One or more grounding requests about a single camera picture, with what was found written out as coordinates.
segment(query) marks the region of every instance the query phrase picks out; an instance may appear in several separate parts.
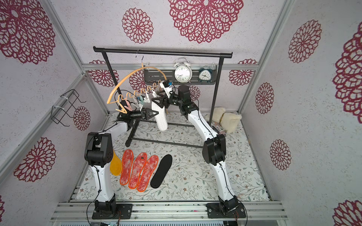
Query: red flower pattern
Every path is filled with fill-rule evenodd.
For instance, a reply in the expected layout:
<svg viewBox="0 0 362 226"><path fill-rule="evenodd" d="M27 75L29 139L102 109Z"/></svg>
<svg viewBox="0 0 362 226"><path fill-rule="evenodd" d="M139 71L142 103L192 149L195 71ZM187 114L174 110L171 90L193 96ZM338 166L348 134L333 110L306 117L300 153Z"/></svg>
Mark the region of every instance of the red flower pattern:
<svg viewBox="0 0 362 226"><path fill-rule="evenodd" d="M55 153L51 140L41 137L14 170L14 176L25 182L40 180L51 170L56 157Z"/></svg>
<svg viewBox="0 0 362 226"><path fill-rule="evenodd" d="M143 71L137 71L133 75L129 77L129 83L134 90L138 92L141 91L142 88L147 88L146 83L144 82L144 74Z"/></svg>
<svg viewBox="0 0 362 226"><path fill-rule="evenodd" d="M336 98L344 104L343 110L357 116L362 124L362 22L343 50L342 57L335 64Z"/></svg>
<svg viewBox="0 0 362 226"><path fill-rule="evenodd" d="M74 125L79 130L86 130L91 123L91 115L89 114L88 109L83 106L79 106L74 111L73 121Z"/></svg>
<svg viewBox="0 0 362 226"><path fill-rule="evenodd" d="M288 145L282 140L275 140L270 146L270 157L276 168L286 170L292 157Z"/></svg>
<svg viewBox="0 0 362 226"><path fill-rule="evenodd" d="M273 106L274 102L274 90L273 87L265 82L263 83L255 96L255 105L259 113L265 114L270 111L270 108Z"/></svg>
<svg viewBox="0 0 362 226"><path fill-rule="evenodd" d="M1 200L1 195L0 195L0 222L1 222L1 218L3 217L3 213L5 212L4 204L5 203Z"/></svg>
<svg viewBox="0 0 362 226"><path fill-rule="evenodd" d="M242 0L168 0L170 16L182 36L198 43L211 42L230 30L244 6Z"/></svg>
<svg viewBox="0 0 362 226"><path fill-rule="evenodd" d="M90 64L105 64L103 60L94 60L89 62ZM88 71L89 76L99 85L112 87L114 86L113 78L109 70L90 70ZM118 82L118 73L116 70L113 70L114 76Z"/></svg>
<svg viewBox="0 0 362 226"><path fill-rule="evenodd" d="M146 43L153 35L153 26L150 17L140 9L129 9L123 15L122 27L135 43Z"/></svg>
<svg viewBox="0 0 362 226"><path fill-rule="evenodd" d="M310 20L298 28L290 41L290 60L299 63L308 59L317 48L321 33L320 24L315 20Z"/></svg>
<svg viewBox="0 0 362 226"><path fill-rule="evenodd" d="M189 90L192 101L195 101L200 97L200 89L197 86L191 85Z"/></svg>
<svg viewBox="0 0 362 226"><path fill-rule="evenodd" d="M358 200L338 203L334 208L334 226L361 226L362 225L362 203Z"/></svg>
<svg viewBox="0 0 362 226"><path fill-rule="evenodd" d="M239 64L257 64L258 62L253 59L245 59L240 61ZM229 80L231 83L237 86L246 85L250 82L251 76L253 76L253 70L231 70L229 73Z"/></svg>
<svg viewBox="0 0 362 226"><path fill-rule="evenodd" d="M0 24L4 56L38 64L53 55L55 33L37 0L0 0Z"/></svg>

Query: insole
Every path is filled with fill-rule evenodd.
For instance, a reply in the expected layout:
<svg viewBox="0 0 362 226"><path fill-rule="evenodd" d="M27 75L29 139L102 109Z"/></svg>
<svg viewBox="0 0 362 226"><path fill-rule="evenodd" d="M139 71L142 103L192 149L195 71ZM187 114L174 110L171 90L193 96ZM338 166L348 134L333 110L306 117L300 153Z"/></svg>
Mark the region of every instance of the insole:
<svg viewBox="0 0 362 226"><path fill-rule="evenodd" d="M122 173L122 162L118 158L118 156L115 154L114 150L113 150L113 158L112 158L111 166L110 166L109 170L111 171L111 173L114 176L118 176L119 174Z"/></svg>
<svg viewBox="0 0 362 226"><path fill-rule="evenodd" d="M132 163L133 163L133 151L130 149L127 149L123 153L123 157L122 157L123 169L122 169L121 178L119 179L119 183L121 185L125 185L128 183L128 180L130 179Z"/></svg>
<svg viewBox="0 0 362 226"><path fill-rule="evenodd" d="M128 187L130 189L135 189L138 185L139 176L141 174L141 171L144 167L144 165L147 162L147 154L142 152L139 154L133 163L132 173L130 177L130 182L128 183Z"/></svg>
<svg viewBox="0 0 362 226"><path fill-rule="evenodd" d="M152 173L157 167L158 163L158 156L153 155L150 157L150 159L146 162L146 165L143 168L141 179L139 180L137 190L139 192L144 192L148 186L148 182L150 181L150 178L152 176Z"/></svg>
<svg viewBox="0 0 362 226"><path fill-rule="evenodd" d="M167 130L168 124L166 120L165 106L163 106L163 108L160 108L160 106L158 106L155 102L152 102L151 108L154 111L158 111L158 115L155 116L155 119L159 130Z"/></svg>
<svg viewBox="0 0 362 226"><path fill-rule="evenodd" d="M165 155L165 157L161 159L159 167L157 168L156 173L153 175L153 178L151 180L150 185L152 188L158 188L161 185L171 165L172 156Z"/></svg>

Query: teal alarm clock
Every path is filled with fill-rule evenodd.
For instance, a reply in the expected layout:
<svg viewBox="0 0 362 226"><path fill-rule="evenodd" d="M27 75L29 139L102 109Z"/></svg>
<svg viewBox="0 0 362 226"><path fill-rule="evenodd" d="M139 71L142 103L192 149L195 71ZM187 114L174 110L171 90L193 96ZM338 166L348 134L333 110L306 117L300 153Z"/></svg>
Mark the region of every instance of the teal alarm clock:
<svg viewBox="0 0 362 226"><path fill-rule="evenodd" d="M199 82L210 82L212 78L212 70L209 66L204 66L199 70Z"/></svg>

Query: white insole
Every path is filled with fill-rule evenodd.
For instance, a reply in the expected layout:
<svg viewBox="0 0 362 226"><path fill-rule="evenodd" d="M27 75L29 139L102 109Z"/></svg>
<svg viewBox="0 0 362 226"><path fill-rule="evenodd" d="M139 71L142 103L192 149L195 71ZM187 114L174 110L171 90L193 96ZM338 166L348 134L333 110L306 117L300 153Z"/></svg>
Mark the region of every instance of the white insole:
<svg viewBox="0 0 362 226"><path fill-rule="evenodd" d="M155 102L152 101L151 105L152 110L158 111L158 115L155 116L157 126L159 130L165 131L168 128L167 120L166 120L166 113L165 113L165 106L163 108L160 108Z"/></svg>

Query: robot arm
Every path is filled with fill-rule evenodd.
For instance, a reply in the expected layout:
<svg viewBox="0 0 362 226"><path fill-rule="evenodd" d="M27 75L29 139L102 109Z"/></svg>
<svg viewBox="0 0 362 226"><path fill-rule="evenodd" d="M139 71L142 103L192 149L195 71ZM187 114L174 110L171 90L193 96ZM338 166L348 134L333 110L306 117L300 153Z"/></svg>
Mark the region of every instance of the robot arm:
<svg viewBox="0 0 362 226"><path fill-rule="evenodd" d="M224 135L217 134L203 118L198 106L191 101L188 86L180 85L178 95L172 91L169 81L163 81L160 86L164 89L165 95L161 98L155 98L155 103L161 108L163 106L168 108L169 105L178 106L181 114L195 126L201 135L204 141L202 156L214 171L219 190L220 209L224 215L227 215L238 208L239 204L226 173Z"/></svg>
<svg viewBox="0 0 362 226"><path fill-rule="evenodd" d="M88 134L84 158L91 166L98 193L94 201L92 219L112 219L117 217L119 212L109 173L113 158L112 137L127 132L132 127L134 119L150 119L157 114L158 112L149 108L130 111L127 114L120 113L112 127Z"/></svg>

